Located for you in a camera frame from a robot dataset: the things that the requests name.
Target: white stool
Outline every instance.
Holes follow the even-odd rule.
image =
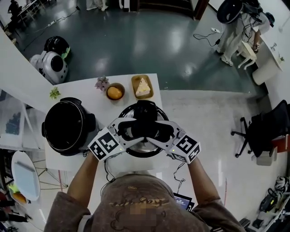
[[[242,41],[241,45],[238,48],[237,56],[239,56],[239,55],[242,55],[243,57],[245,57],[245,59],[244,59],[244,61],[242,63],[239,64],[239,66],[237,68],[240,68],[244,63],[246,63],[249,60],[251,60],[251,62],[249,62],[247,65],[245,65],[244,70],[246,70],[247,67],[252,65],[257,60],[257,56],[254,53],[254,51],[251,48],[251,46],[248,43],[245,43],[243,41]]]

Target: wooden tray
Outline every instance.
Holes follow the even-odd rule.
[[[148,83],[148,86],[150,88],[150,93],[146,94],[146,95],[143,95],[143,96],[140,96],[140,97],[137,97],[136,96],[136,91],[138,89],[138,86],[139,86],[140,81],[141,81],[142,78]],[[135,95],[135,97],[138,100],[143,100],[143,99],[147,99],[147,98],[153,97],[153,95],[154,95],[153,87],[152,87],[151,81],[150,81],[150,79],[149,79],[149,77],[147,75],[142,74],[142,75],[134,76],[134,77],[132,77],[131,82],[132,82],[132,86],[133,86],[134,95]]]

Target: white robot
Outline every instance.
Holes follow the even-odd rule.
[[[53,85],[64,82],[68,73],[68,65],[55,52],[43,51],[41,55],[34,55],[29,62]]]
[[[164,120],[150,122],[150,126],[158,128],[155,135],[147,130],[144,136],[132,138],[128,135],[135,123],[145,122],[128,117],[116,118],[97,134],[88,148],[99,161],[103,161],[121,155],[127,148],[146,140],[165,150],[167,156],[172,159],[187,164],[190,164],[201,151],[200,143],[192,139],[175,122]]]

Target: cake slice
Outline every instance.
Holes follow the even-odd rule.
[[[144,78],[141,79],[136,91],[136,97],[144,96],[150,93],[150,87]]]

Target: white floor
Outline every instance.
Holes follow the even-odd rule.
[[[254,219],[261,200],[268,188],[273,187],[278,175],[284,175],[286,154],[278,154],[277,161],[271,166],[258,166],[251,160],[247,149],[238,159],[234,154],[240,149],[243,140],[239,136],[231,136],[231,130],[241,130],[240,118],[250,120],[258,114],[257,105],[243,100],[243,96],[234,93],[209,91],[161,91],[163,110],[171,121],[175,121],[186,131],[190,131],[201,142],[202,152],[199,158],[216,185],[221,199],[224,201],[227,182],[226,207],[238,219],[248,217]],[[33,154],[34,160],[43,159],[44,154]],[[166,169],[155,169],[149,172],[163,179],[174,192],[178,182],[173,178],[179,161],[170,160]],[[51,170],[58,178],[58,171]],[[62,181],[70,183],[75,173],[61,172]],[[187,166],[183,166],[176,174],[184,178],[179,193],[193,198],[196,202]],[[55,183],[50,175],[40,176],[43,182]],[[100,202],[100,190],[106,183],[103,164],[97,169],[92,198],[89,209],[93,213]],[[26,207],[27,213],[33,218],[34,226],[43,230],[53,199],[58,190],[42,190],[39,202]],[[20,231],[39,231],[31,223],[18,223]]]

